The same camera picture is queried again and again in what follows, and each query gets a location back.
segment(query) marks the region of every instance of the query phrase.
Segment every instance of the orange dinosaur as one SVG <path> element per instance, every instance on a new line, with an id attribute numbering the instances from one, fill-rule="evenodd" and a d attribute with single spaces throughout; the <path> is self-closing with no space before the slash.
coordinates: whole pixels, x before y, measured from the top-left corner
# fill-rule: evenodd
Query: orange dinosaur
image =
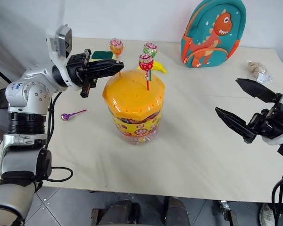
<path id="1" fill-rule="evenodd" d="M 222 11 L 221 15 L 217 15 L 216 21 L 213 23 L 214 28 L 210 28 L 210 36 L 206 37 L 206 40 L 199 42 L 197 45 L 191 41 L 190 50 L 195 52 L 202 48 L 215 48 L 218 44 L 221 43 L 219 36 L 226 35 L 232 29 L 231 15 L 226 13 L 225 9 Z M 194 54 L 194 59 L 192 61 L 193 67 L 201 67 L 200 59 L 205 57 L 203 63 L 209 64 L 208 60 L 213 54 L 212 50 L 200 51 Z"/>

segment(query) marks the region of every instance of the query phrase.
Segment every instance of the black wire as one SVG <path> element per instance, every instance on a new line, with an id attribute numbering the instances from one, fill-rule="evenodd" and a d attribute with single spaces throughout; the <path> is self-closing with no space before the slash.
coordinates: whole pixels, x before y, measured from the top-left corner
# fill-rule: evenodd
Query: black wire
<path id="1" fill-rule="evenodd" d="M 11 80 L 9 80 L 2 72 L 0 71 L 0 76 L 3 78 L 7 83 L 11 84 Z"/>
<path id="2" fill-rule="evenodd" d="M 275 222 L 278 222 L 279 217 L 280 217 L 281 208 L 282 208 L 282 198 L 283 198 L 283 184 L 281 184 L 281 186 L 280 186 L 278 208 L 277 208 L 277 212 L 276 212 Z"/>
<path id="3" fill-rule="evenodd" d="M 55 104 L 56 104 L 56 101 L 58 99 L 58 97 L 62 94 L 62 92 L 59 92 L 56 97 L 53 99 L 53 101 L 50 102 L 50 106 L 49 106 L 49 113 L 48 113 L 48 126 L 47 126 L 47 144 L 45 145 L 45 148 L 47 149 L 48 148 L 48 144 L 51 140 L 51 137 L 53 135 L 53 131 L 55 129 Z M 52 169 L 63 169 L 63 170 L 68 170 L 70 172 L 70 176 L 65 178 L 65 179 L 61 179 L 61 180 L 54 180 L 54 179 L 45 179 L 47 181 L 50 181 L 50 182 L 64 182 L 64 181 L 67 181 L 69 180 L 74 172 L 72 171 L 72 169 L 70 168 L 67 168 L 67 167 L 63 167 L 63 166 L 54 166 L 54 167 L 51 167 Z"/>
<path id="4" fill-rule="evenodd" d="M 72 169 L 67 168 L 67 167 L 54 166 L 54 167 L 51 167 L 51 168 L 52 168 L 52 169 L 68 170 L 68 171 L 70 172 L 70 176 L 67 177 L 67 178 L 65 178 L 65 179 L 61 179 L 61 180 L 54 180 L 54 179 L 49 179 L 49 178 L 45 179 L 45 180 L 50 181 L 50 182 L 64 182 L 64 181 L 67 181 L 67 180 L 69 180 L 69 179 L 73 176 L 73 174 L 74 174 L 74 172 L 72 171 Z"/>
<path id="5" fill-rule="evenodd" d="M 275 186 L 274 186 L 274 188 L 273 188 L 273 191 L 272 191 L 272 207 L 273 207 L 272 210 L 273 210 L 273 214 L 274 214 L 274 218 L 275 218 L 275 226 L 278 226 L 277 214 L 280 215 L 280 211 L 279 211 L 279 213 L 278 213 L 278 211 L 276 212 L 276 207 L 275 207 L 275 193 L 276 193 L 277 189 L 278 189 L 281 185 L 283 185 L 283 178 L 282 178 L 281 180 L 279 180 L 279 181 L 275 184 Z"/>
<path id="6" fill-rule="evenodd" d="M 49 109 L 48 109 L 47 138 L 50 135 L 50 128 L 51 128 L 51 109 L 52 109 L 52 100 L 50 101 Z"/>
<path id="7" fill-rule="evenodd" d="M 54 98 L 54 100 L 50 103 L 50 107 L 49 107 L 49 116 L 48 116 L 48 128 L 47 128 L 47 144 L 45 145 L 45 148 L 48 148 L 48 144 L 51 140 L 51 137 L 53 135 L 53 130 L 55 128 L 55 114 L 54 114 L 54 110 L 55 110 L 55 104 L 56 101 L 58 99 L 58 97 L 62 94 L 62 92 L 59 92 L 56 97 Z"/>

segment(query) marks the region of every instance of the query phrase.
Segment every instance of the candy label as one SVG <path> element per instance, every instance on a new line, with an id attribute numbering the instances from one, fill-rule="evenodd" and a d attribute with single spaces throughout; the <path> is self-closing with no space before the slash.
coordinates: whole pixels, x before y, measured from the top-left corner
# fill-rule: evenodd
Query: candy label
<path id="1" fill-rule="evenodd" d="M 153 130 L 155 130 L 160 122 L 160 118 L 162 115 L 162 111 L 159 111 L 159 113 L 153 114 L 153 116 L 148 117 L 149 120 L 141 121 L 139 124 L 130 124 L 129 120 L 128 123 L 124 121 L 124 119 L 120 120 L 119 118 L 115 117 L 114 115 L 113 120 L 114 123 L 117 125 L 118 130 L 122 133 L 128 136 L 130 134 L 132 137 L 138 137 L 138 136 L 146 136 L 149 133 L 151 133 Z"/>

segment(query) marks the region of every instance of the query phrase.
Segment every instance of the red lollipop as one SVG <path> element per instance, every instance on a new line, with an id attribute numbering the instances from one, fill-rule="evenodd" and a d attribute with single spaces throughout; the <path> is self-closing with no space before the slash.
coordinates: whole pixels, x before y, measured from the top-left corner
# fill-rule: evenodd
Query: red lollipop
<path id="1" fill-rule="evenodd" d="M 146 71 L 147 90 L 149 90 L 149 71 L 152 69 L 153 63 L 153 58 L 149 53 L 143 53 L 140 55 L 139 65 L 142 70 Z"/>

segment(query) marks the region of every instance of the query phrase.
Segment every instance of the backpack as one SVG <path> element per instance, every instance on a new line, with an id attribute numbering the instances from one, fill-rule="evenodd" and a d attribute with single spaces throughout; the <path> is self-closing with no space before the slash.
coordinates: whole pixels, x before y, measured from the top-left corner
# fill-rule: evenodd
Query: backpack
<path id="1" fill-rule="evenodd" d="M 181 41 L 183 63 L 194 68 L 222 64 L 239 46 L 245 20 L 241 0 L 203 0 Z"/>

